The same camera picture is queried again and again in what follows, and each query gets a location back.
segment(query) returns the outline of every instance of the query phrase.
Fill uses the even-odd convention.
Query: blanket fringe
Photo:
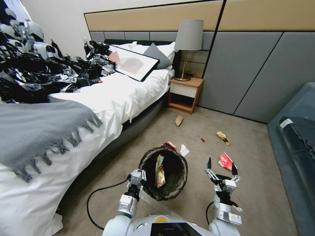
[[[87,129],[91,133],[93,133],[94,130],[88,124],[88,122],[90,122],[91,124],[93,124],[97,128],[99,128],[103,124],[102,121],[97,117],[96,114],[93,114],[93,115],[89,116],[86,119],[86,121],[81,123],[79,126]],[[47,150],[51,150],[55,154],[61,153],[63,155],[64,153],[69,151],[69,149],[65,146],[64,140],[69,141],[72,144],[73,147],[78,146],[79,143],[82,142],[82,139],[81,139],[81,136],[80,136],[80,133],[79,133],[79,127],[75,127],[71,132],[69,132],[69,134],[66,137],[63,137],[60,140],[58,140],[57,142],[53,143],[50,147],[47,147],[47,149],[46,149],[46,151],[44,153],[39,153],[39,154],[36,155],[36,157],[42,158],[42,160],[47,165],[50,166],[52,164],[52,161],[47,157]],[[12,169],[13,172],[18,177],[22,178],[24,181],[29,183],[30,180],[32,179],[32,176],[25,170],[26,165],[31,165],[37,173],[39,173],[39,174],[41,173],[41,171],[39,170],[38,166],[36,165],[36,163],[37,163],[36,157],[34,157],[33,159],[27,161],[26,163],[22,163],[18,167]]]

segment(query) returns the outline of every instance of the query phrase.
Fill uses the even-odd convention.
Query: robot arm
[[[146,181],[145,170],[135,169],[131,173],[129,180],[128,191],[119,200],[117,216],[108,221],[102,236],[125,236],[135,230],[131,220],[136,216],[139,192],[143,188],[142,184]]]
[[[218,227],[224,227],[225,229],[228,229],[229,227],[226,223],[241,225],[242,218],[241,216],[232,213],[232,206],[239,212],[241,212],[242,209],[239,208],[235,202],[231,201],[230,196],[237,188],[236,183],[241,179],[241,177],[238,176],[235,164],[232,163],[232,177],[216,175],[211,170],[211,158],[209,158],[205,172],[209,176],[210,180],[215,184],[214,189],[216,191],[216,195],[214,196],[213,200],[213,213],[215,220],[209,225],[209,230],[216,233],[220,232]]]

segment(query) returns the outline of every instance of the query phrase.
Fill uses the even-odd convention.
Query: gray lampshade
[[[175,49],[201,50],[203,20],[182,20],[179,24]]]

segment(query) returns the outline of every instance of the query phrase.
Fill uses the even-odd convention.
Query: red snack wrapper
[[[229,171],[232,170],[232,160],[225,152],[223,152],[219,155],[219,162],[218,163],[223,168],[228,169]]]
[[[172,148],[174,148],[174,149],[176,150],[176,146],[175,146],[174,144],[172,144],[170,141],[167,141],[167,142],[165,142],[165,143],[168,143],[170,146],[172,146]]]

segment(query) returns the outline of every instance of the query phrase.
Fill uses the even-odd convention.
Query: white bed sheet
[[[144,82],[114,73],[103,83],[83,87],[75,93],[50,96],[82,103],[103,122],[94,133],[80,128],[82,142],[64,155],[48,153],[52,165],[38,161],[41,174],[27,167],[30,183],[18,178],[0,164],[0,235],[51,236],[62,228],[62,217],[55,213],[59,202],[76,178],[96,155],[116,139],[122,124],[145,110],[167,90],[174,71],[154,70]]]

